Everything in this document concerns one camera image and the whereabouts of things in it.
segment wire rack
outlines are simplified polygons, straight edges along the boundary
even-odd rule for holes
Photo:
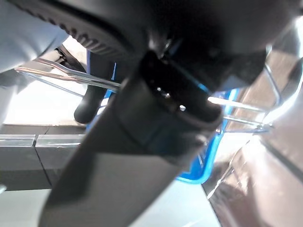
[[[20,74],[31,77],[37,81],[48,84],[52,87],[58,88],[60,90],[63,90],[65,92],[68,92],[70,94],[73,94],[73,95],[76,95],[79,97],[83,97],[83,95],[73,92],[67,88],[61,87],[50,81],[47,81],[46,79],[44,79],[44,77],[66,80],[66,81],[73,81],[73,82],[78,82],[78,83],[87,84],[87,85],[93,85],[93,86],[97,86],[97,87],[103,87],[106,89],[110,89],[113,92],[116,92],[120,88],[119,83],[105,80],[105,79],[100,79],[100,78],[94,77],[88,73],[71,70],[54,61],[49,61],[49,60],[45,60],[45,59],[41,59],[41,58],[36,59],[34,61],[36,61],[40,64],[43,64],[43,65],[58,69],[59,71],[64,73],[64,75],[59,75],[59,74],[50,73],[47,71],[36,70],[36,69],[31,69],[31,68],[26,68],[26,67],[17,67],[17,68],[15,68],[15,70]],[[237,102],[235,100],[224,99],[221,97],[215,97],[215,96],[209,97],[208,100],[214,104],[229,107],[232,109],[245,109],[247,111],[255,112],[258,114],[258,117],[254,118],[254,119],[240,118],[233,114],[225,114],[223,118],[226,121],[237,122],[240,124],[247,125],[249,127],[247,129],[240,129],[240,130],[238,130],[238,129],[227,130],[226,127],[221,127],[219,129],[217,129],[217,133],[221,134],[224,132],[229,132],[229,133],[268,132],[270,129],[273,128],[272,122],[276,118],[278,118],[281,114],[283,114],[285,111],[287,111],[287,109],[289,109],[291,107],[291,105],[292,105],[291,103],[294,102],[294,100],[298,96],[298,93],[301,89],[302,78],[303,78],[302,75],[300,76],[297,86],[295,86],[292,95],[289,96],[288,99],[284,100],[282,98],[281,92],[278,89],[278,86],[274,80],[272,71],[267,64],[265,64],[265,66],[264,66],[264,71],[265,71],[267,80],[269,82],[269,85],[271,86],[273,93],[275,95],[275,99],[276,99],[275,104],[271,108],[266,109],[263,107],[248,105],[248,104],[244,104],[241,102]]]

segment black plastic part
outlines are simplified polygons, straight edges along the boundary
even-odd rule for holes
[[[227,53],[263,50],[301,14],[301,0],[10,0],[114,58],[161,53],[168,34]]]
[[[72,54],[63,45],[56,48],[56,50],[61,55],[59,60],[56,62],[71,70],[86,72],[81,63],[74,56],[72,56]]]
[[[232,55],[215,48],[199,48],[198,44],[186,41],[172,44],[165,55],[168,62],[210,92],[250,86],[262,72],[266,56],[265,50]]]
[[[181,111],[178,101],[154,91],[143,69],[122,84],[80,145],[48,198],[40,227],[128,226],[221,123],[221,111],[211,111],[217,106],[195,115]],[[212,121],[209,113],[216,113]]]
[[[95,53],[90,53],[88,63],[91,75],[107,80],[112,78],[114,62],[106,60]],[[88,85],[81,103],[74,112],[75,120],[82,124],[91,122],[98,112],[106,91],[107,89],[105,88]]]

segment blue plastic basket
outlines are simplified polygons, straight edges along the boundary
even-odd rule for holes
[[[214,96],[221,97],[228,100],[236,100],[239,94],[238,89],[234,89],[228,92],[218,92]],[[230,115],[232,112],[231,106],[226,106],[224,109],[224,114]],[[216,134],[209,142],[208,146],[205,148],[201,154],[192,162],[189,167],[188,172],[183,172],[177,180],[192,184],[201,184],[207,181],[212,173],[214,166],[214,159],[224,135],[224,130],[226,128],[227,121],[224,120],[222,123],[222,130],[220,134]]]

